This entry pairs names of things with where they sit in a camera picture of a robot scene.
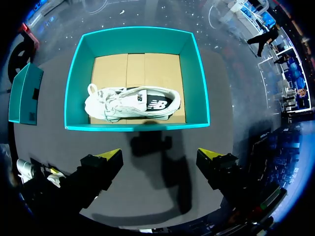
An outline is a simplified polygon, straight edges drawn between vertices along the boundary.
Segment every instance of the white sneaker on shelf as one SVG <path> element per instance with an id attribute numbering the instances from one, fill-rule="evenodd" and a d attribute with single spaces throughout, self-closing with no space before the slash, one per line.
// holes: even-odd
<path id="1" fill-rule="evenodd" d="M 168 120 L 181 104 L 177 91 L 155 86 L 97 90 L 96 85 L 90 84 L 88 92 L 85 111 L 91 117 L 109 122 L 134 117 Z"/>

